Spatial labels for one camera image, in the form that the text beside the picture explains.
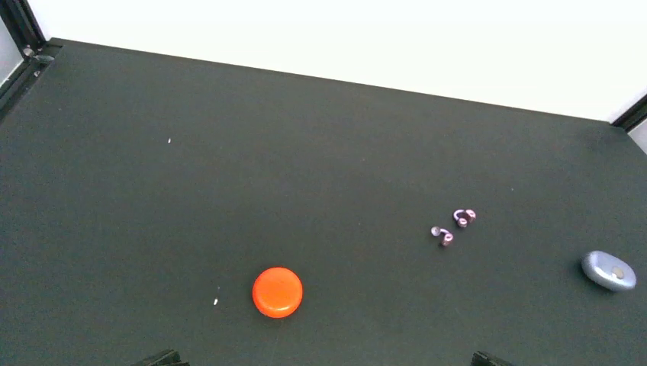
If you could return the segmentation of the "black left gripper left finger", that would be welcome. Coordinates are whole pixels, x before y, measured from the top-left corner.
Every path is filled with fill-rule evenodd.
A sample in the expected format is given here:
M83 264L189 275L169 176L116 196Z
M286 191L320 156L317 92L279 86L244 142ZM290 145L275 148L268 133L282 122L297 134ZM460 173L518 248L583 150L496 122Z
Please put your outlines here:
M137 361L132 366L189 366L187 361L183 361L178 351L166 349L156 354L149 355L146 358Z

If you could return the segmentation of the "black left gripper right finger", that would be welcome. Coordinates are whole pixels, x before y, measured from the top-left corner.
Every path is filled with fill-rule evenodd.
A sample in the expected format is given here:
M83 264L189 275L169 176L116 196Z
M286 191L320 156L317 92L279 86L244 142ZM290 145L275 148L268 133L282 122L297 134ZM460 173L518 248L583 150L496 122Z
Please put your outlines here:
M513 366L512 363L487 352L475 352L471 366Z

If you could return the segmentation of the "purple earbud with ear hook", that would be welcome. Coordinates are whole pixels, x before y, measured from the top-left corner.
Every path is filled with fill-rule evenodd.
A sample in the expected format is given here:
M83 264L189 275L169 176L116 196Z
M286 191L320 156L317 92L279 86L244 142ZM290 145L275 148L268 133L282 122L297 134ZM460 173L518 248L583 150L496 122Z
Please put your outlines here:
M439 226L433 226L430 229L430 233L432 236L440 238L439 244L443 247L447 247L454 240L454 235L450 231Z

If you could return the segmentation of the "lavender earbud charging case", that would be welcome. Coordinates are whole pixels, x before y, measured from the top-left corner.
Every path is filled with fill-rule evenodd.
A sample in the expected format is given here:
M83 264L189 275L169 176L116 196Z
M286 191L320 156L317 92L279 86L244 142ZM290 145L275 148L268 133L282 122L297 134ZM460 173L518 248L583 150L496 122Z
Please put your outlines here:
M581 259L586 277L610 291L630 291L637 283L632 267L623 260L603 251L592 251Z

